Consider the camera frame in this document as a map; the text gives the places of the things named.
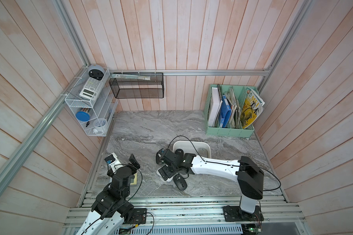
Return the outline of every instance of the white wire rack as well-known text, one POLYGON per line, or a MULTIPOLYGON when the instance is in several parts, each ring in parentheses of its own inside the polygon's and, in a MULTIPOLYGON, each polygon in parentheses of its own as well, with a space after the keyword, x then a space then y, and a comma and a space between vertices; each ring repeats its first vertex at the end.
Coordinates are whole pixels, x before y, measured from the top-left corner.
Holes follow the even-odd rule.
POLYGON ((85 134, 91 136, 107 135, 108 127, 113 118, 116 106, 118 105, 118 101, 112 103, 114 94, 110 94, 111 88, 105 87, 105 83, 110 73, 108 68, 104 69, 105 74, 99 86, 99 89, 102 90, 96 100, 86 99, 79 96, 81 89, 89 78, 88 70, 85 70, 66 96, 66 103, 75 116, 82 108, 90 108, 88 111, 90 119, 88 121, 78 120, 78 122, 85 131, 85 134))

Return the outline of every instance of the black mount plate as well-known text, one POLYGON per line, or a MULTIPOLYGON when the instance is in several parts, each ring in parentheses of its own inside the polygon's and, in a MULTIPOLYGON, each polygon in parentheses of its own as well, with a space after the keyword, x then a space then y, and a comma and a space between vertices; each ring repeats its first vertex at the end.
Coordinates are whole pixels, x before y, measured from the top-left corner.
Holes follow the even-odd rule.
POLYGON ((169 178, 173 177, 176 173, 173 171, 172 167, 168 167, 164 165, 162 168, 158 170, 160 175, 162 176, 162 179, 164 181, 167 181, 169 178))
POLYGON ((253 214, 242 211, 239 206, 224 206, 222 209, 224 210, 226 222, 257 221, 258 218, 260 221, 264 221, 259 206, 255 206, 255 212, 253 214))
POLYGON ((133 218, 130 219, 127 223, 123 223, 123 224, 145 224, 146 223, 145 213, 146 213, 146 208, 134 208, 133 218))

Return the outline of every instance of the computer mouse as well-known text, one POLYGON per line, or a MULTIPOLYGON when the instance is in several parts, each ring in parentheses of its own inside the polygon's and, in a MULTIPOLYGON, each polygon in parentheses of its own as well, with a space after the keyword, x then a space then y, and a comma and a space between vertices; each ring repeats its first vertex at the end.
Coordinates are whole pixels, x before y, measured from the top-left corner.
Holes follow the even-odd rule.
POLYGON ((179 188, 180 191, 183 191, 183 190, 185 190, 187 188, 186 181, 179 174, 174 175, 174 183, 179 188))
POLYGON ((205 148, 198 148, 198 153, 201 157, 208 158, 208 150, 205 148))

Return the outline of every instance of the blue lid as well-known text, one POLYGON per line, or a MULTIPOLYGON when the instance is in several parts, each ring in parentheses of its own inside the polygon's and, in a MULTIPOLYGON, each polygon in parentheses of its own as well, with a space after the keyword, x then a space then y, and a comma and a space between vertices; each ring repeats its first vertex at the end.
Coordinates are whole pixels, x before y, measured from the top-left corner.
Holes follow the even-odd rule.
POLYGON ((90 120, 90 115, 86 112, 79 111, 76 113, 76 118, 80 121, 89 121, 90 120))

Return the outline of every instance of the metal vent grille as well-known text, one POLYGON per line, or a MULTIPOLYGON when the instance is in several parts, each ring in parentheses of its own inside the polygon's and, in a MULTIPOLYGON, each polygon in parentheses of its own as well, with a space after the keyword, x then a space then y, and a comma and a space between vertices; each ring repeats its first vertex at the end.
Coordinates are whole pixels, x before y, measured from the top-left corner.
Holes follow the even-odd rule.
MULTIPOLYGON (((147 234, 151 230, 151 226, 141 226, 132 229, 131 234, 147 234)), ((177 226, 154 226, 150 234, 168 235, 168 234, 184 234, 184 235, 202 235, 202 234, 242 234, 242 226, 240 224, 228 225, 177 225, 177 226)))

